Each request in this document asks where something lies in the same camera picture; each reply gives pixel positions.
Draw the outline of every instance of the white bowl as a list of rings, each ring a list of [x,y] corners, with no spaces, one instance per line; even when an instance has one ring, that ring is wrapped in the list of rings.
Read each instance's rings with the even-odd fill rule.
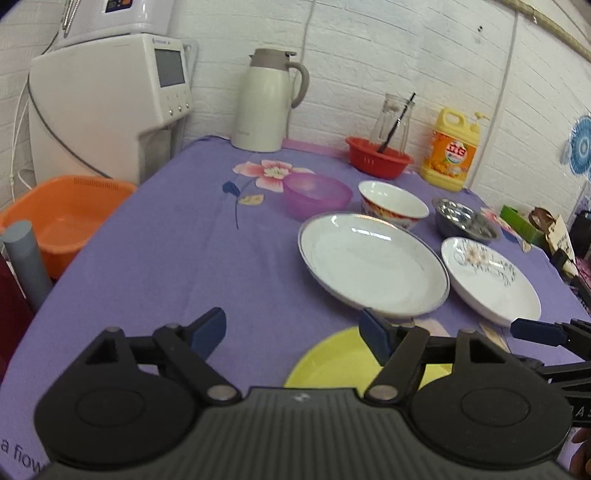
[[[420,198],[389,183],[365,180],[359,183],[359,192],[365,213],[406,230],[429,216],[429,207]]]

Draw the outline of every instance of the white appliance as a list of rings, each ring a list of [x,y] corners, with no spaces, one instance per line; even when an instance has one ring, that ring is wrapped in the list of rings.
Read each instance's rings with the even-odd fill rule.
[[[67,0],[56,48],[128,33],[166,35],[174,0]]]
[[[168,126],[193,108],[182,42],[149,34],[93,40],[33,59],[30,94],[38,183],[96,174],[55,137],[108,176],[142,183],[170,159]]]

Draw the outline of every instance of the stainless steel bowl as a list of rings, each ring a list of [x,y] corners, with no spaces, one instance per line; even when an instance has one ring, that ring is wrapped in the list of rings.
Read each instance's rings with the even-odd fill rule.
[[[462,236],[487,244],[499,238],[497,228],[483,214],[447,199],[433,200],[435,224],[445,237]]]

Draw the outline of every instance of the glass jar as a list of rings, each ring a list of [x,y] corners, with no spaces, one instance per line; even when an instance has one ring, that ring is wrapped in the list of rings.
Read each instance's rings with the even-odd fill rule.
[[[369,143],[373,145],[377,150],[379,146],[386,141],[388,134],[392,127],[396,123],[396,120],[402,114],[404,106],[407,104],[408,99],[399,97],[398,95],[390,95],[386,93],[384,105],[382,111],[379,114],[378,121],[375,123],[374,129],[371,131],[369,136]],[[408,104],[406,113],[400,122],[400,125],[394,132],[394,135],[390,139],[387,147],[398,150],[401,154],[404,153],[406,142],[408,139],[408,125],[413,112],[414,102]]]

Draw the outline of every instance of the white plate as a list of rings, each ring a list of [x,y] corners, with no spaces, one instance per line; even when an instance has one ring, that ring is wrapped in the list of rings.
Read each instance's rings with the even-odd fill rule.
[[[503,327],[516,318],[539,320],[540,299],[530,281],[500,253],[467,238],[441,245],[452,286],[484,318]]]
[[[449,294],[439,257],[422,240],[383,220],[327,213],[300,228],[300,254],[339,300],[390,318],[432,312]]]

